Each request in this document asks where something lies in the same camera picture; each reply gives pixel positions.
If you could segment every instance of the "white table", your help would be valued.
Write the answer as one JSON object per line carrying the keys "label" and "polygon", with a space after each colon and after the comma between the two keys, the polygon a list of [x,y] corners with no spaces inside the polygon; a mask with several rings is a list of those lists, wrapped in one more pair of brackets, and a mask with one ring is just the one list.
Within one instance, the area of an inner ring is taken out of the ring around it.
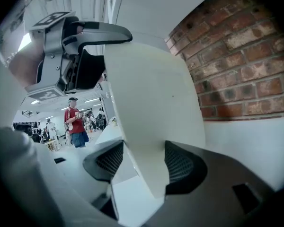
{"label": "white table", "polygon": [[113,126],[112,124],[108,125],[99,138],[96,141],[96,144],[111,141],[111,140],[122,140],[122,133],[119,125]]}
{"label": "white table", "polygon": [[58,141],[57,141],[57,140],[50,140],[50,141],[45,142],[45,143],[42,143],[42,144],[47,145],[48,148],[52,151],[52,149],[55,149],[55,147],[54,147],[54,145],[53,145],[52,148],[50,148],[50,145],[51,145],[51,144],[54,144],[54,143],[58,144]]}

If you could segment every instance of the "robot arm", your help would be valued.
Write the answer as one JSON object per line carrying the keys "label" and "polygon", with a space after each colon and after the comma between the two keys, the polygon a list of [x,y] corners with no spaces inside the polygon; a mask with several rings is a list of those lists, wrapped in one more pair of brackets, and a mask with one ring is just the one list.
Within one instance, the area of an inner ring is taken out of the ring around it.
{"label": "robot arm", "polygon": [[44,60],[38,66],[36,84],[26,87],[28,96],[44,101],[88,90],[105,70],[104,57],[90,55],[84,46],[132,41],[124,27],[79,21],[74,12],[55,12],[36,23],[33,37],[44,40]]}

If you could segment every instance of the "fluorescent light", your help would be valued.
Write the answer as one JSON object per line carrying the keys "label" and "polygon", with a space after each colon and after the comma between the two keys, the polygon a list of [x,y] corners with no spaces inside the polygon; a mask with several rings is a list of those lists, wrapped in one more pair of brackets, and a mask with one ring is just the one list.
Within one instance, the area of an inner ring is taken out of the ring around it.
{"label": "fluorescent light", "polygon": [[27,33],[26,35],[23,36],[23,39],[21,41],[21,44],[19,46],[18,51],[20,51],[22,48],[24,48],[25,46],[27,46],[31,42],[32,42],[32,40],[30,39],[29,33]]}
{"label": "fluorescent light", "polygon": [[31,102],[31,104],[36,104],[36,103],[39,103],[39,101],[35,100],[35,101]]}
{"label": "fluorescent light", "polygon": [[99,98],[96,98],[96,99],[91,99],[91,100],[89,100],[89,101],[85,101],[85,103],[89,103],[89,102],[92,102],[92,101],[97,101],[97,100],[99,100]]}

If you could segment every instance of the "white cover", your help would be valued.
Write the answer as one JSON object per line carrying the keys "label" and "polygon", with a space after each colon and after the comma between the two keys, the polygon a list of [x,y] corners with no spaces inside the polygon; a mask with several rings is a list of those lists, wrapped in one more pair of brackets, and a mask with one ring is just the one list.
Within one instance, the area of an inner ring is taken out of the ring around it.
{"label": "white cover", "polygon": [[118,124],[135,168],[154,197],[162,197],[169,183],[165,140],[205,147],[187,66],[168,52],[136,43],[106,45],[104,58]]}

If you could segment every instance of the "brick wall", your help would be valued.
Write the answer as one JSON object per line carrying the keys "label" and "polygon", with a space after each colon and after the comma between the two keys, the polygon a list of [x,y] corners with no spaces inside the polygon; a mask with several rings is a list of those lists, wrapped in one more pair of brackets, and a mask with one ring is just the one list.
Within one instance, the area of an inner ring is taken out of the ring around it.
{"label": "brick wall", "polygon": [[186,61],[204,120],[284,116],[284,34],[257,0],[206,0],[165,41]]}

